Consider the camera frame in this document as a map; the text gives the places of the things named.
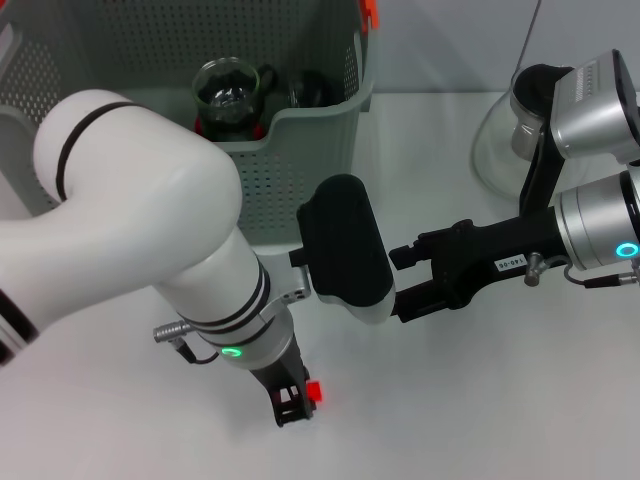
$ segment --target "label sticker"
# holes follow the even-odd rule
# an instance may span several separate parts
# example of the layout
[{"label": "label sticker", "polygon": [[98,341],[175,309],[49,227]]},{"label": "label sticker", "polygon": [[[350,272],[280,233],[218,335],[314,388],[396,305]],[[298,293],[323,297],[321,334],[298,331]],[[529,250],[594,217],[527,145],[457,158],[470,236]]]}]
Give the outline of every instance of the label sticker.
[{"label": "label sticker", "polygon": [[506,270],[511,270],[512,268],[526,267],[527,259],[524,258],[524,255],[516,255],[515,257],[503,258],[502,260],[498,260],[494,262],[499,272],[504,272]]}]

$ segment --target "red base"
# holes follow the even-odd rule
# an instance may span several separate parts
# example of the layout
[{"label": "red base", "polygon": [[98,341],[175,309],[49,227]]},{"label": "red base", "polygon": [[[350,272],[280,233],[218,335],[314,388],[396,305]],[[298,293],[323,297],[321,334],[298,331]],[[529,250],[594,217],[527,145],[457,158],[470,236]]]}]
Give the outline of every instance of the red base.
[{"label": "red base", "polygon": [[[196,117],[196,123],[193,126],[193,131],[196,132],[201,137],[204,137],[204,133],[202,132],[202,122],[200,121],[200,117]],[[259,123],[253,127],[253,139],[254,140],[262,140],[267,136],[267,132]]]}]

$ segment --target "cyan led light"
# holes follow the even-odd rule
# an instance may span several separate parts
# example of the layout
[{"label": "cyan led light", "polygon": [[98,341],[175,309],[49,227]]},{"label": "cyan led light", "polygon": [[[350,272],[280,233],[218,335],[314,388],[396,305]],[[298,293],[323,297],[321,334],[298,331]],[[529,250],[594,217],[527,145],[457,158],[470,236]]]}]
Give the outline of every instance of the cyan led light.
[{"label": "cyan led light", "polygon": [[635,243],[623,243],[616,248],[616,255],[623,258],[634,257],[640,248]]}]

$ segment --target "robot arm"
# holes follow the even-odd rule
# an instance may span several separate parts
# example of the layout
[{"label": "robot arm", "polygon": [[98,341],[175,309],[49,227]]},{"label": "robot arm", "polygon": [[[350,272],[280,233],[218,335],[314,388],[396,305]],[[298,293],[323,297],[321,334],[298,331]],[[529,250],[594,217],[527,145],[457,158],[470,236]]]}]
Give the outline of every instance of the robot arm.
[{"label": "robot arm", "polygon": [[[327,303],[369,323],[391,313],[393,277],[354,177],[328,180],[301,209],[303,249],[258,257],[236,226],[242,189],[231,158],[120,95],[63,100],[40,126],[34,163],[61,205],[0,222],[0,363],[56,320],[152,285],[183,319],[156,339],[193,360],[182,336],[197,332],[262,383],[282,426],[315,409],[288,309],[310,295],[308,270]],[[354,271],[354,262],[376,267]]]},{"label": "robot arm", "polygon": [[[480,289],[502,280],[524,276],[536,286],[545,270],[562,264],[566,278],[585,288],[640,280],[640,116],[622,56],[613,50],[577,69],[531,69],[535,75],[525,71],[518,77],[514,90],[524,93],[512,106],[536,107],[544,120],[520,216],[487,227],[465,220],[393,250],[399,270],[432,261],[433,280],[398,293],[395,314],[402,321],[463,308]],[[535,93],[540,97],[532,99]],[[521,144],[514,137],[513,145]],[[562,192],[548,207],[565,159],[600,153],[613,155],[628,170]],[[631,273],[584,282],[568,273],[572,266],[585,270],[629,259]]]}]

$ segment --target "black stripe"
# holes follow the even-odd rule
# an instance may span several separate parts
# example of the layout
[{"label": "black stripe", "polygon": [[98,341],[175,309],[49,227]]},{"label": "black stripe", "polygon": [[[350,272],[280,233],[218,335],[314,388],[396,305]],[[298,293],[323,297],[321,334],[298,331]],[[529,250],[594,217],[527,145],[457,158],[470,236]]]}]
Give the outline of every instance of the black stripe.
[{"label": "black stripe", "polygon": [[269,327],[271,326],[271,324],[273,323],[275,318],[276,317],[273,317],[271,320],[269,320],[267,323],[265,323],[264,327],[262,327],[260,330],[258,330],[254,335],[250,336],[246,340],[242,340],[241,342],[236,342],[236,343],[213,343],[213,342],[207,340],[206,338],[204,340],[207,343],[210,343],[211,345],[213,345],[215,347],[219,347],[219,348],[243,347],[245,345],[250,344],[251,342],[255,342],[258,338],[260,338],[269,329]]},{"label": "black stripe", "polygon": [[4,343],[0,342],[0,366],[13,360],[13,352]]},{"label": "black stripe", "polygon": [[620,174],[620,189],[622,190],[622,198],[627,205],[627,212],[631,219],[633,231],[636,233],[636,240],[640,241],[640,218],[638,217],[638,204],[633,194],[633,184],[631,183],[631,174],[628,170]]},{"label": "black stripe", "polygon": [[223,318],[222,320],[216,320],[213,322],[195,322],[193,320],[190,320],[186,317],[182,317],[182,315],[180,315],[182,318],[184,318],[184,320],[191,324],[194,328],[197,327],[218,327],[221,325],[226,325],[227,323],[231,323],[234,320],[237,320],[238,318],[240,318],[242,315],[244,315],[250,308],[251,305],[253,305],[256,301],[256,299],[258,298],[258,295],[260,294],[260,289],[262,288],[262,282],[265,281],[265,278],[267,279],[267,281],[269,280],[269,275],[267,274],[267,272],[265,271],[264,267],[262,266],[262,264],[260,262],[258,262],[258,267],[260,269],[260,274],[258,275],[258,283],[256,285],[256,289],[253,291],[253,294],[251,295],[251,297],[249,298],[249,300],[247,301],[247,303],[245,303],[242,308],[240,310],[238,310],[236,313],[234,313],[233,315],[227,317],[227,318]]},{"label": "black stripe", "polygon": [[38,330],[33,323],[2,290],[0,290],[0,315],[25,342],[31,343],[38,337]]},{"label": "black stripe", "polygon": [[71,154],[71,149],[82,135],[89,125],[91,125],[95,120],[100,118],[107,112],[111,110],[115,110],[120,107],[134,106],[140,107],[133,102],[114,102],[109,103],[108,105],[103,105],[100,108],[95,109],[89,115],[84,117],[80,122],[71,130],[71,133],[67,137],[67,140],[64,142],[62,146],[62,150],[60,151],[60,158],[58,159],[58,172],[56,173],[56,189],[58,190],[58,195],[60,195],[60,200],[63,202],[67,199],[67,194],[64,191],[64,172],[67,167],[67,161],[69,160],[69,155]]},{"label": "black stripe", "polygon": [[242,327],[246,326],[251,320],[256,318],[256,316],[262,311],[262,309],[267,305],[267,302],[269,301],[269,293],[271,291],[271,281],[269,280],[269,275],[267,275],[265,278],[266,278],[266,283],[264,286],[264,293],[262,297],[260,297],[260,302],[251,311],[251,313],[247,315],[245,319],[243,319],[241,322],[236,323],[235,325],[231,325],[230,327],[223,327],[223,328],[214,329],[214,330],[198,330],[198,329],[196,330],[202,333],[210,333],[211,335],[224,335],[225,333],[235,332],[236,330],[239,330]]}]

